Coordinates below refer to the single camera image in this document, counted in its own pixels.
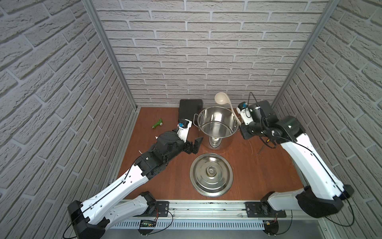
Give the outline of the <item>stainless steel pot lid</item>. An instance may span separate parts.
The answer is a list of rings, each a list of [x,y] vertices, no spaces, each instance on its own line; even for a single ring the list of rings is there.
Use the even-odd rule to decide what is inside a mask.
[[[206,197],[220,197],[233,184],[233,170],[219,154],[205,153],[198,156],[190,168],[190,180],[197,192]]]

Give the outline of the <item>cream plastic ladle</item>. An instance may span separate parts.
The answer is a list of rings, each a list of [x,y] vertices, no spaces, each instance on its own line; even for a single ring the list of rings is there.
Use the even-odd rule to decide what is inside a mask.
[[[238,116],[236,115],[234,109],[233,109],[233,106],[232,106],[232,103],[231,103],[231,100],[229,98],[229,96],[224,93],[224,92],[219,92],[215,95],[214,97],[214,100],[217,104],[219,105],[225,105],[225,104],[228,104],[230,106],[230,109],[231,109],[231,112],[233,113],[236,121],[238,122],[238,125],[240,126],[241,125],[241,121],[240,119],[238,118]]]

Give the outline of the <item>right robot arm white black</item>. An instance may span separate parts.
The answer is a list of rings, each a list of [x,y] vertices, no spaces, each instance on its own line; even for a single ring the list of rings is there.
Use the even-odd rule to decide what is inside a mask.
[[[344,201],[354,193],[351,185],[343,184],[328,168],[313,147],[301,123],[292,116],[273,119],[266,125],[264,117],[242,116],[243,138],[267,137],[280,145],[299,168],[308,186],[284,193],[271,191],[262,202],[275,211],[299,210],[313,218],[322,218],[341,211]]]

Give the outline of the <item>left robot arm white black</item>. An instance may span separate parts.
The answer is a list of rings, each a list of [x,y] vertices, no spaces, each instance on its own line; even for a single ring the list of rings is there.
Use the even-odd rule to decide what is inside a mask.
[[[72,202],[68,206],[68,213],[75,237],[100,239],[106,230],[128,218],[155,213],[157,201],[148,191],[125,203],[121,200],[164,171],[180,153],[197,154],[203,138],[198,137],[190,142],[187,136],[188,131],[183,128],[159,135],[156,143],[108,187],[83,202]]]

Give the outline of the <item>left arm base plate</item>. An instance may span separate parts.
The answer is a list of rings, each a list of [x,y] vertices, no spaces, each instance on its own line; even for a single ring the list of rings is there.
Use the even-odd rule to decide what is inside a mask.
[[[168,217],[169,201],[157,201],[150,204],[147,210],[141,215],[142,217]]]

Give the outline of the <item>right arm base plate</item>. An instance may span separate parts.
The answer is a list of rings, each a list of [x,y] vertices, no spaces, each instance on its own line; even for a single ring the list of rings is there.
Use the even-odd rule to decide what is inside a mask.
[[[244,203],[248,218],[286,218],[285,211],[275,211],[267,202],[250,201]]]

